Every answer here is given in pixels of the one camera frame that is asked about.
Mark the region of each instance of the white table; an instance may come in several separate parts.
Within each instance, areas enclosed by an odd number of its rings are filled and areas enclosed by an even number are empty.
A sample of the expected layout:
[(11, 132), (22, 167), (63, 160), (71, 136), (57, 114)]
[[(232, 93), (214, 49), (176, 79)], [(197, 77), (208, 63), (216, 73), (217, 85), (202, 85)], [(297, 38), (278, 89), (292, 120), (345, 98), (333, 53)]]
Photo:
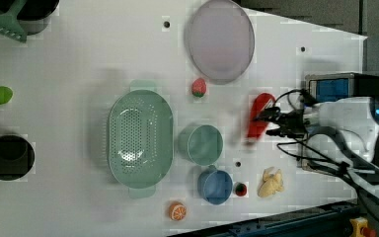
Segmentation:
[[(355, 197), (341, 180), (297, 168), (276, 149), (281, 138), (265, 136), (253, 148), (241, 140), (258, 93), (278, 96), (309, 73), (361, 72), (364, 38), (246, 10), (256, 35), (252, 64), (231, 84), (209, 83), (207, 95), (195, 100), (189, 87), (200, 74), (186, 52), (184, 30), (203, 2), (61, 1), (59, 16), (27, 44), (0, 36), (0, 85), (15, 93), (0, 107), (0, 134), (23, 135), (37, 156), (25, 178), (0, 182), (0, 237), (164, 236)], [(248, 184), (247, 197), (207, 203), (196, 192), (205, 168), (178, 152), (153, 197), (128, 197), (107, 164), (106, 123), (133, 79), (156, 80), (173, 109), (175, 136), (192, 121), (221, 130), (225, 150), (217, 167)], [(259, 198), (262, 172), (270, 166), (282, 170), (285, 192)], [(173, 200), (187, 206), (184, 221), (166, 215)]]

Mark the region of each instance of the orange slice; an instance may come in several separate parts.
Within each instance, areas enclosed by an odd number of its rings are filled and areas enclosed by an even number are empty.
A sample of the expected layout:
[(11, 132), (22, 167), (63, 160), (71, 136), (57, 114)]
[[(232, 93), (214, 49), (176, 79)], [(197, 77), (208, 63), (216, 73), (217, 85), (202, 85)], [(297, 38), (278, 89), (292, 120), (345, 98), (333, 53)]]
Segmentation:
[(186, 214), (187, 208), (180, 202), (174, 202), (169, 207), (169, 217), (173, 220), (182, 220)]

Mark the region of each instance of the small blue cup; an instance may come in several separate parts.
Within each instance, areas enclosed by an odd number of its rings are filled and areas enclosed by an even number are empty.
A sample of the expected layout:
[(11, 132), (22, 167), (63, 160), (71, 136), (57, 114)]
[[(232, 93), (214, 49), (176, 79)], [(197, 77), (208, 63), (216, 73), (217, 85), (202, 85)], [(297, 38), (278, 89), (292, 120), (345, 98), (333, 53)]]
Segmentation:
[(232, 178), (225, 171), (214, 166), (201, 173), (198, 177), (198, 193), (211, 204), (221, 204), (232, 194)]

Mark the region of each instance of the black bowl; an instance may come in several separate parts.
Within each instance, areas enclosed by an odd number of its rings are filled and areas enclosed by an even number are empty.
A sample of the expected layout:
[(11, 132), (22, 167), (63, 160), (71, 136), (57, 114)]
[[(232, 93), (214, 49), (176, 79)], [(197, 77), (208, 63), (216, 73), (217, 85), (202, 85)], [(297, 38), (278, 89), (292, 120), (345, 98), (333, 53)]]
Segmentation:
[(25, 176), (35, 162), (35, 152), (28, 141), (15, 135), (0, 137), (0, 180), (12, 181)]

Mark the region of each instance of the green bowl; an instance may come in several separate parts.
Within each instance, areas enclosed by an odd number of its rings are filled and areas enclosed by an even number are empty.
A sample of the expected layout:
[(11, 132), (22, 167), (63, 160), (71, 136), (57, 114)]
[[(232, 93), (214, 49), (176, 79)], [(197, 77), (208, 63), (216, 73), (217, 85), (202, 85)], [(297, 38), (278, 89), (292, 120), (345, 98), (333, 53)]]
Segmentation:
[(185, 158), (200, 166), (217, 161), (223, 150), (220, 131), (212, 125), (189, 125), (179, 137), (180, 151)]

